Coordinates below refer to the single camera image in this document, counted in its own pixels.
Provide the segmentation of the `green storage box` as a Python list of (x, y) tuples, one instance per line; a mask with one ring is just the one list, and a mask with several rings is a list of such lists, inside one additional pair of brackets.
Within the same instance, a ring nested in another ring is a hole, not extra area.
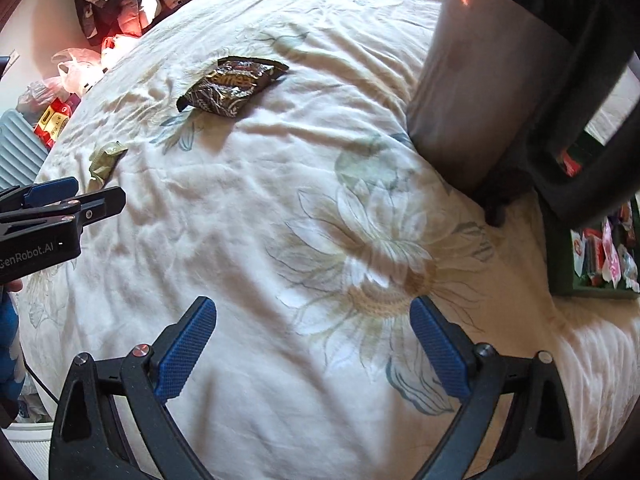
[(633, 198), (606, 218), (620, 257), (622, 277), (614, 288), (603, 278), (602, 222), (570, 230), (548, 210), (542, 212), (549, 290), (554, 296), (597, 299), (639, 297), (639, 208)]

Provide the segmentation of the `olive green snack packet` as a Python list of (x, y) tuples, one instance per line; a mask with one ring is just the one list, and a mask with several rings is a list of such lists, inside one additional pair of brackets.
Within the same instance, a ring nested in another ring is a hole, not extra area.
[(96, 148), (89, 157), (90, 192), (104, 188), (114, 174), (115, 168), (128, 148), (119, 141), (111, 141)]

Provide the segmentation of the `red yellow snack bag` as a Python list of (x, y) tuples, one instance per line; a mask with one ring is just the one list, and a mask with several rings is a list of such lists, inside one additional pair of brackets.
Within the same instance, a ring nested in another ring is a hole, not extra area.
[(44, 110), (36, 123), (34, 133), (48, 150), (53, 148), (72, 115), (70, 104), (59, 98), (55, 98)]

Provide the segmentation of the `pink cartoon character snack bag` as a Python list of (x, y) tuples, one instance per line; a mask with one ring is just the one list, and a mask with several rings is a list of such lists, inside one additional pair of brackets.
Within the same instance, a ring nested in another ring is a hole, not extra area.
[(612, 226), (608, 218), (602, 222), (602, 246), (604, 251), (603, 278), (616, 288), (622, 277), (622, 270), (620, 270), (620, 257), (617, 255)]

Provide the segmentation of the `floral white bed quilt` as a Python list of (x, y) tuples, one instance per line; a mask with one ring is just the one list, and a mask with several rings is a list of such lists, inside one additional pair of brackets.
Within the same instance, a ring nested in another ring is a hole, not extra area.
[[(39, 177), (126, 145), (116, 217), (30, 276), (21, 341), (55, 408), (77, 353), (122, 356), (198, 296), (218, 324), (168, 406), (219, 479), (408, 479), (449, 426), (409, 325), (430, 296), (508, 356), (549, 351), (581, 465), (639, 396), (637, 301), (555, 298), (535, 195), (494, 229), (416, 154), (406, 109), (442, 0), (193, 0), (87, 94)], [(226, 56), (290, 70), (235, 118), (176, 102)]]

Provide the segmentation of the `white plastic bags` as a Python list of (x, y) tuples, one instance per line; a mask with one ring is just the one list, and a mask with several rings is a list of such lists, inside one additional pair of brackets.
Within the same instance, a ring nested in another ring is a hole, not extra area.
[(58, 69), (56, 76), (34, 81), (18, 97), (16, 109), (35, 115), (54, 100), (66, 101), (72, 94), (82, 98), (103, 76), (132, 51), (140, 39), (115, 35), (102, 41), (100, 52), (68, 48), (58, 51), (51, 62)]

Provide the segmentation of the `grey blue suitcase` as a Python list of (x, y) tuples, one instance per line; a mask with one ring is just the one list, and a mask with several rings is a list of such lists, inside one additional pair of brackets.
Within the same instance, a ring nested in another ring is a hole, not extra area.
[(24, 116), (14, 108), (1, 115), (0, 142), (2, 190), (34, 182), (49, 151)]

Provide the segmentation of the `dark brown cereal snack bag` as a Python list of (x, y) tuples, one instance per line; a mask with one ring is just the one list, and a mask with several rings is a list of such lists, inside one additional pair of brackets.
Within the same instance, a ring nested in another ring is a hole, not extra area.
[(188, 107), (221, 117), (235, 118), (244, 105), (268, 88), (290, 68), (265, 58), (230, 55), (178, 97), (176, 107), (182, 113)]

